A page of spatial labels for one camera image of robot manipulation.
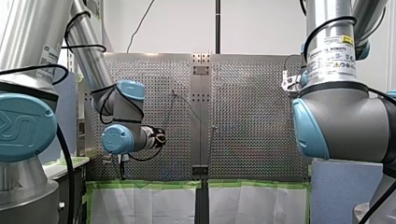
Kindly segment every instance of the warning label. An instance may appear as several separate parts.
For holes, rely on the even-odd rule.
[[[53,49],[50,46],[45,45],[43,52],[41,53],[40,65],[57,63],[59,60],[59,50]],[[37,77],[46,79],[48,82],[52,82],[55,68],[43,68],[38,69],[35,74]]]
[[[332,36],[325,39],[322,48],[308,53],[310,77],[320,74],[342,73],[356,76],[355,49],[349,36]]]

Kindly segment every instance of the blue joint cover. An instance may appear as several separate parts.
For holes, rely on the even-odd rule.
[[[304,71],[301,75],[300,84],[302,87],[306,86],[308,83],[308,71]]]
[[[396,98],[396,90],[388,91],[387,95],[389,95],[390,97]]]
[[[303,99],[293,101],[294,131],[297,146],[307,157],[330,158],[326,140],[317,121]]]
[[[370,54],[370,43],[367,43],[367,46],[366,46],[366,48],[364,48],[358,61],[366,59],[369,56],[369,54]]]
[[[102,146],[108,153],[119,155],[134,151],[134,136],[126,127],[113,124],[102,134]]]
[[[145,85],[137,81],[121,80],[118,83],[122,93],[132,100],[145,100]]]
[[[43,101],[24,94],[0,94],[0,161],[24,161],[52,143],[57,121]]]

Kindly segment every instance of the silver cylinder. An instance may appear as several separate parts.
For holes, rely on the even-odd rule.
[[[70,16],[74,18],[85,10],[82,0],[73,0]],[[71,46],[100,44],[88,16],[80,16],[74,22],[68,40]],[[101,50],[100,48],[73,49],[91,91],[101,90],[114,84]]]
[[[370,201],[370,207],[373,206],[376,201],[388,190],[388,188],[396,181],[395,178],[388,175],[383,175],[381,182],[379,183],[375,194]],[[389,215],[393,213],[396,208],[396,192],[393,192],[382,205],[372,214],[370,217],[370,223],[389,223]]]
[[[38,157],[0,162],[0,205],[23,201],[43,193],[48,179]]]
[[[307,1],[307,35],[325,21],[351,15],[350,0]],[[309,43],[306,87],[330,81],[357,81],[352,24],[347,20],[332,22]]]
[[[41,194],[0,205],[0,220],[2,224],[58,224],[59,204],[59,185],[50,181]]]
[[[57,63],[72,0],[14,0],[0,46],[0,70]],[[54,69],[0,76],[8,82],[56,94]]]
[[[367,35],[373,31],[388,0],[357,0],[353,6],[353,16],[358,19],[355,25],[357,50],[368,42]]]

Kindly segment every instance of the robotic arm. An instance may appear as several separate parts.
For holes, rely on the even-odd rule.
[[[60,132],[53,78],[55,67],[64,69],[57,65],[64,37],[92,91],[93,107],[113,116],[102,136],[104,149],[120,155],[166,143],[164,130],[141,124],[145,86],[112,80],[88,16],[82,0],[13,1],[0,45],[2,223],[58,223],[58,184],[47,179],[37,155]]]
[[[396,196],[385,202],[380,196],[396,178],[396,104],[387,95],[370,98],[369,91],[378,91],[357,80],[356,60],[367,57],[367,34],[386,3],[358,0],[352,9],[350,0],[307,1],[307,81],[292,103],[297,145],[305,156],[384,164],[383,181],[369,203],[370,223],[395,221]],[[355,223],[366,223],[369,207],[355,210]]]
[[[66,28],[66,39],[71,46],[97,45],[85,6],[74,0]],[[73,49],[78,64],[92,90],[92,105],[102,116],[113,116],[115,124],[106,128],[102,144],[112,154],[126,154],[143,149],[162,147],[166,143],[163,129],[142,126],[145,86],[141,83],[121,80],[117,84],[111,78],[104,55],[99,48]]]

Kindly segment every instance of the perforated metal panel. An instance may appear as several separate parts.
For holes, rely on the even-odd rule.
[[[201,77],[193,73],[197,62],[187,54],[107,54],[106,59],[114,80],[145,83],[143,122],[164,127],[168,137],[157,158],[126,163],[129,177],[191,179],[191,167],[197,162],[206,165],[204,155],[209,154],[209,178],[308,180],[309,160],[296,147],[290,99],[280,87],[286,57],[210,55],[210,72]],[[297,61],[289,60],[292,73],[298,72]],[[185,100],[174,99],[172,91]],[[192,109],[198,116],[209,116],[208,123],[200,123]],[[96,157],[88,178],[119,178],[117,158],[108,158],[102,149],[105,125],[96,111],[90,112],[92,121],[86,118],[86,123],[92,123],[92,132],[87,132],[86,139],[92,141]],[[208,137],[203,129],[208,129]],[[209,141],[209,147],[203,141]],[[155,152],[135,155],[146,158]]]
[[[290,99],[280,87],[284,61],[212,57],[209,178],[306,180],[307,160],[295,143]],[[298,74],[299,64],[288,68]]]
[[[107,54],[107,64],[115,81],[137,80],[146,85],[143,124],[164,128],[168,142],[151,161],[125,163],[128,177],[147,180],[191,179],[191,120],[189,106],[175,94],[190,100],[190,55]],[[91,180],[120,178],[117,157],[108,158],[101,145],[105,129],[92,109],[92,134],[96,157],[88,169]],[[134,153],[139,159],[157,149]]]

